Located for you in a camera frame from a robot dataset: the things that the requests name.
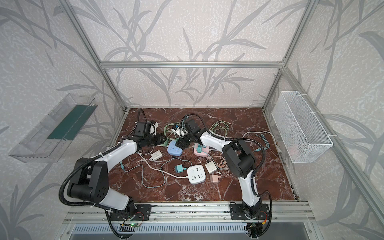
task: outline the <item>leaf pattern wallpaper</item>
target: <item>leaf pattern wallpaper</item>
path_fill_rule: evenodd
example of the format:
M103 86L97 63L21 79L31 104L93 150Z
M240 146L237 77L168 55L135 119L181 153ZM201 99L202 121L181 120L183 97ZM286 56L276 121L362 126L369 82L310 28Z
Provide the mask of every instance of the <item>leaf pattern wallpaper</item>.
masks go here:
M71 3L102 61L281 61L307 1ZM127 106L261 107L277 69L108 73Z
M319 4L289 69L377 191L384 196L384 1ZM283 78L280 91L292 90ZM384 239L384 230L331 150L311 164L282 156L302 200L311 203L327 239Z
M124 114L59 3L0 1L0 239L54 239L68 208L59 185L81 156L109 144ZM57 163L10 157L20 142L68 93L98 105Z

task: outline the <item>power strip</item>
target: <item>power strip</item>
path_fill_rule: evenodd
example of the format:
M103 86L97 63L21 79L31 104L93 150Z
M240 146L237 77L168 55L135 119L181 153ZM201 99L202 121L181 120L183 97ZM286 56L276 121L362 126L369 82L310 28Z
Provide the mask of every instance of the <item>power strip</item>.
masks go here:
M199 184L205 181L205 172L202 165L194 165L187 169L188 180L191 184Z

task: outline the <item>red marble tabletop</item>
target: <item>red marble tabletop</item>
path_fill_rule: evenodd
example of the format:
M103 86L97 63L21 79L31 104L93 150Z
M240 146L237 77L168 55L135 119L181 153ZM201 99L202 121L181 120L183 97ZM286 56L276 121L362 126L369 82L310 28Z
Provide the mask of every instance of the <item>red marble tabletop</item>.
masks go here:
M124 122L121 136L130 133L135 125L137 118L137 109L130 109L129 114ZM199 114L206 122L207 127L211 127L218 120L231 122L228 137L243 136L249 131L269 131L261 108L149 108L144 109L147 119L155 120L159 123L158 131L163 131L164 126L168 123L179 122L181 118L188 113ZM203 128L202 123L197 117L196 122ZM223 131L217 131L218 134L224 135ZM294 200L290 184L286 177L285 171L277 154L276 147L270 134L264 134L270 144L270 148L266 150L266 159L264 166L256 174L257 190L263 192L269 190L273 200ZM264 144L261 138L255 134L248 134L248 138L252 138ZM256 149L256 144L249 143L252 150ZM143 152L150 151L152 148L144 148ZM156 161L148 161L153 168L159 169L167 160L171 159L167 153L166 147L155 147L153 152L160 150L163 157ZM212 156L219 155L218 151L210 151ZM261 153L254 152L258 161L261 160ZM219 183L211 183L209 174L205 168L206 159L197 157L193 154L192 145L185 149L182 156L190 160L193 165L201 164L204 166L206 179L203 183L192 185L188 179L177 179L165 174L166 181L161 187L146 188L141 183L142 167L139 166L128 173L125 173L120 165L115 166L109 172L109 185L114 190L126 194L136 202L158 202L158 201L240 201L242 192L239 181L233 174L229 174L228 170L220 170L222 178ZM187 171L175 174L174 169L178 164L188 167L189 163L174 159L167 163L162 170L177 176L186 176ZM123 160L126 170L142 164L144 166L143 182L146 186L159 186L164 183L164 177L161 172L150 169L147 164L140 158L138 154L133 154Z

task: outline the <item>pink charger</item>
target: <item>pink charger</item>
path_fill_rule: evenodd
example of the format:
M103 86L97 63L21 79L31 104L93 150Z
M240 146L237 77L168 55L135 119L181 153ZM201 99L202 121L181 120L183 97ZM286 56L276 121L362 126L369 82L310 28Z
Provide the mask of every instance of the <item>pink charger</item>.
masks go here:
M206 157L209 153L209 146L201 146L198 143L193 145L193 153L199 157Z

